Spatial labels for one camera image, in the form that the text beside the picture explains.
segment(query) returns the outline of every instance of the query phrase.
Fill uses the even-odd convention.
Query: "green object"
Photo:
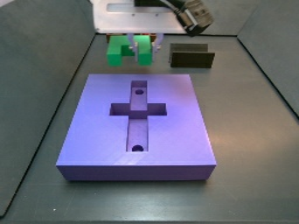
[[[136,35],[137,43],[137,64],[150,66],[152,64],[152,44],[149,36]],[[134,56],[133,51],[128,48],[130,43],[126,36],[110,36],[106,48],[106,63],[112,67],[121,66],[122,56]]]

